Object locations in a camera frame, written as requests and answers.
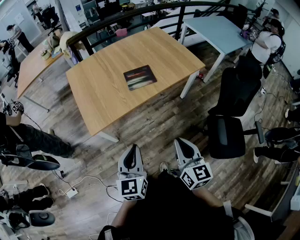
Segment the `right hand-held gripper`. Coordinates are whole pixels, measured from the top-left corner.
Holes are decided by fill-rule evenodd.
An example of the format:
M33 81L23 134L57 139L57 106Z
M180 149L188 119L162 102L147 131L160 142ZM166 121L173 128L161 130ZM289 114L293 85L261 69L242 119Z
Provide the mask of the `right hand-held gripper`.
M210 164L204 161L196 145L183 138L174 140L180 179L189 190L205 186L213 174Z

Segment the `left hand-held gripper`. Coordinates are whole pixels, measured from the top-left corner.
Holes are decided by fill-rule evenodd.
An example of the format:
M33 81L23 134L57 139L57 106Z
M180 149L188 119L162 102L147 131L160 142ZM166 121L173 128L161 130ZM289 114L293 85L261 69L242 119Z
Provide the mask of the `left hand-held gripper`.
M124 151L118 161L118 170L116 184L119 195L127 201L144 199L148 181L138 145L132 144Z

